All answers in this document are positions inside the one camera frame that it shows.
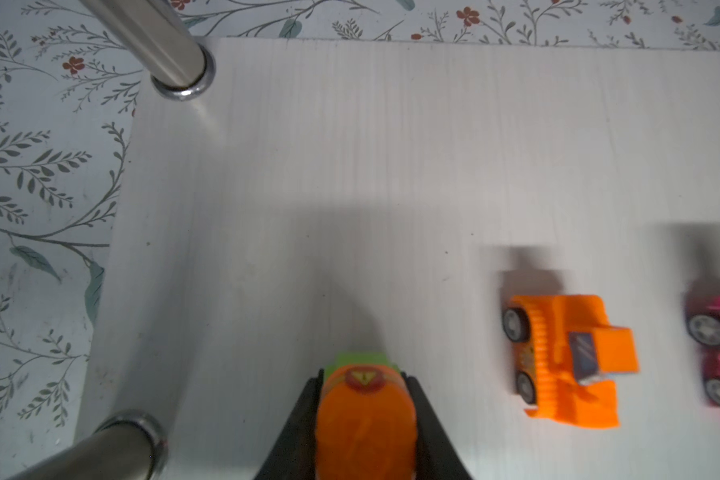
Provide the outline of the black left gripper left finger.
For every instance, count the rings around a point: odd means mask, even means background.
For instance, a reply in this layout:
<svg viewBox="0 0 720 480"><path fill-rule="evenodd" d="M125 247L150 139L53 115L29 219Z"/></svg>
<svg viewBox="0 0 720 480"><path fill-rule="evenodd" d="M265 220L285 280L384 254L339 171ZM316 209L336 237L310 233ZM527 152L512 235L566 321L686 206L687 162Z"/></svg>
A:
<svg viewBox="0 0 720 480"><path fill-rule="evenodd" d="M255 480L314 480L316 478L315 427L324 370L302 389Z"/></svg>

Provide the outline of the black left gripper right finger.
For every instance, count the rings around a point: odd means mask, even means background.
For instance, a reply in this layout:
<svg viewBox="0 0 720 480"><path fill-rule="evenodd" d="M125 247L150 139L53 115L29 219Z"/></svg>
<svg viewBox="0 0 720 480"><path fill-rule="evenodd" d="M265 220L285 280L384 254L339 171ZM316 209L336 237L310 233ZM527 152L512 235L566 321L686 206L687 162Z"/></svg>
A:
<svg viewBox="0 0 720 480"><path fill-rule="evenodd" d="M403 374L417 415L416 479L470 480L472 476L462 463L419 380Z"/></svg>

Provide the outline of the green orange mixer truck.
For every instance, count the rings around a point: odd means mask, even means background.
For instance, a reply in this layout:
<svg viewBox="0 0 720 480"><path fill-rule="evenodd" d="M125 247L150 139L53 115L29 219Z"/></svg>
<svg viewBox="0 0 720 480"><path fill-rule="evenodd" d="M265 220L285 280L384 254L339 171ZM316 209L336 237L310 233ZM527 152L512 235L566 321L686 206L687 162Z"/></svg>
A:
<svg viewBox="0 0 720 480"><path fill-rule="evenodd" d="M339 354L324 371L315 426L318 479L414 479L417 414L383 353Z"/></svg>

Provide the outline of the orange toy bulldozer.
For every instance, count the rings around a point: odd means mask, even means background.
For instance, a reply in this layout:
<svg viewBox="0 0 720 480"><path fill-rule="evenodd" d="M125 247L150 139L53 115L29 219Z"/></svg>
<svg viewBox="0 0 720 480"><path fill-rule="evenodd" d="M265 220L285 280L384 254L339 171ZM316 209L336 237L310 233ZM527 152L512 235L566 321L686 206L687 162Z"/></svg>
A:
<svg viewBox="0 0 720 480"><path fill-rule="evenodd" d="M515 295L501 316L527 416L588 429L620 426L614 378L640 371L632 330L596 295Z"/></svg>

